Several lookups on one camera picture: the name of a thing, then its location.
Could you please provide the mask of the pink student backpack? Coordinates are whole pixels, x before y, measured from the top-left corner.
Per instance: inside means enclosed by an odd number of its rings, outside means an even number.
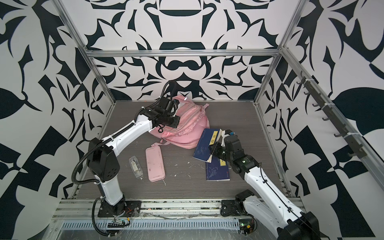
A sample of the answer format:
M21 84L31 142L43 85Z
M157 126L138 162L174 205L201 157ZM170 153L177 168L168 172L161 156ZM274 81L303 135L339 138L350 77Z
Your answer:
M150 134L159 138L161 141L156 145L175 145L184 149L194 149L197 147L202 133L210 127L210 122L206 115L206 108L209 104L198 105L193 100L178 95L175 97L180 102L176 115L180 117L177 128L164 127L163 132L159 132L159 127L150 131Z

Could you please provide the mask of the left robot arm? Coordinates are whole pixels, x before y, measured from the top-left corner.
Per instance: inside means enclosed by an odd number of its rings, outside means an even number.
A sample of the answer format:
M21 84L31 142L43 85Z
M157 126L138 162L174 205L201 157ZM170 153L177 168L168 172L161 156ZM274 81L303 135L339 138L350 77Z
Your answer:
M102 140L93 139L88 152L79 160L72 172L72 182L76 185L94 183L99 186L102 200L108 205L122 206L125 197L118 181L120 165L117 156L141 135L157 127L177 128L180 122L180 117L177 115L179 104L180 101L176 98L160 97L155 103L142 107L134 120L117 132ZM88 168L93 172L95 176L93 179L77 179L79 168L84 162L87 162Z

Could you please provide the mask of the blue book yellow label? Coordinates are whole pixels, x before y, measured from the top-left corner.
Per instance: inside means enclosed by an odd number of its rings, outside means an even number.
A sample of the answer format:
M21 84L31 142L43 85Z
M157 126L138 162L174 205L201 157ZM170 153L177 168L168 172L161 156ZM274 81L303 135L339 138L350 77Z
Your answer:
M210 146L213 146L219 140L221 133L221 129L204 129L193 154L193 158L205 163L211 163L213 157Z

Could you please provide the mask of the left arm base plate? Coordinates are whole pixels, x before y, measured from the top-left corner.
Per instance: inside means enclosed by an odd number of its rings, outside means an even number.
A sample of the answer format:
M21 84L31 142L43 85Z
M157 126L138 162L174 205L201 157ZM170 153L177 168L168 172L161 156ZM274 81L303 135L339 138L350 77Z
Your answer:
M136 217L141 212L141 201L124 201L121 200L116 205L112 206L106 201L102 201L98 217L99 218L112 218L112 217Z

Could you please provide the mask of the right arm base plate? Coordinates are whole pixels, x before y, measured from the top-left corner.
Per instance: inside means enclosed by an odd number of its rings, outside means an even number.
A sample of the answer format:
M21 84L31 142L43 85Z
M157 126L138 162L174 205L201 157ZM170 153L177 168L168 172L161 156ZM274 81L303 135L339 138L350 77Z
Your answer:
M244 201L222 200L220 215L222 217L241 216L241 217L259 217L261 210L264 210L265 205L258 198L249 198Z

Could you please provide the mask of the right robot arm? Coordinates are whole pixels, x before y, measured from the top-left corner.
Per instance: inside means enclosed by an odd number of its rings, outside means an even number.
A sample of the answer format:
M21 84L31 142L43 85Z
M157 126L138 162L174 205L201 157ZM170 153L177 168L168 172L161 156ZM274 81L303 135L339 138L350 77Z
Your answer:
M258 194L242 192L238 202L248 215L264 225L278 240L319 240L319 221L311 212L303 212L269 179L261 163L245 153L238 136L225 132L210 142L210 154L226 161Z

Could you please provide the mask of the purple book yellow label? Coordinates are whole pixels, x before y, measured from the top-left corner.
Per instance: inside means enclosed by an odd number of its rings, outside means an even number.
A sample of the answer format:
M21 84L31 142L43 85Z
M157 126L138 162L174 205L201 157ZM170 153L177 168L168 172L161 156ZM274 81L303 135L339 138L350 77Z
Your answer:
M212 157L210 163L206 163L206 180L207 181L229 181L230 172L227 162Z

